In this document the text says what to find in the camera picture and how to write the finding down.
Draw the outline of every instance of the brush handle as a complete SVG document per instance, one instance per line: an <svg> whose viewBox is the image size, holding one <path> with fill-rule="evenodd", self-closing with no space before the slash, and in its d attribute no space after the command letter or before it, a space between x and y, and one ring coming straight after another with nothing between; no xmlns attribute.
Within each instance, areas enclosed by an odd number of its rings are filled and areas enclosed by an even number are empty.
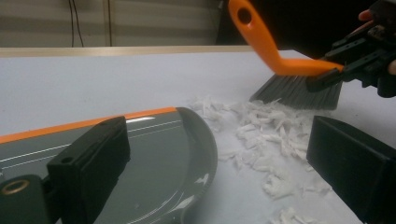
<svg viewBox="0 0 396 224"><path fill-rule="evenodd" d="M318 76L343 65L312 59L283 59L267 26L248 0L230 0L229 11L233 23L262 60L282 76Z"/></svg>

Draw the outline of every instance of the brush bristles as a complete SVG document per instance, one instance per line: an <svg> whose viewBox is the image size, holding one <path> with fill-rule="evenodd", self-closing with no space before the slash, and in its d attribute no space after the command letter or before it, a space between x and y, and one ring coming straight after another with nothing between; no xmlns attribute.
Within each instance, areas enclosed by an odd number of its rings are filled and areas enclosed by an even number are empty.
<svg viewBox="0 0 396 224"><path fill-rule="evenodd" d="M295 109L334 110L342 82L328 89L310 92L306 87L306 77L273 75L251 98L265 104L279 100L282 105Z"/></svg>

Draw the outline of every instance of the black cable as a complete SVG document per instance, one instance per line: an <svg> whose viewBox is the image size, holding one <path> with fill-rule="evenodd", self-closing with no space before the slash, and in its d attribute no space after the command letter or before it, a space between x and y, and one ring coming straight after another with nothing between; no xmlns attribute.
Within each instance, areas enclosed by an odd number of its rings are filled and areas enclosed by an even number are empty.
<svg viewBox="0 0 396 224"><path fill-rule="evenodd" d="M79 21L78 21L78 13L77 13L77 8L76 8L76 3L75 3L75 0L72 0L72 1L73 1L73 6L74 6L75 12L76 12L76 20L77 20L77 29L78 29L79 40L81 41L81 46L84 48L84 42L82 41L81 31L79 30Z"/></svg>
<svg viewBox="0 0 396 224"><path fill-rule="evenodd" d="M73 20L73 8L72 8L72 2L69 0L69 7L70 7L70 17L72 21L72 48L74 47L74 20Z"/></svg>

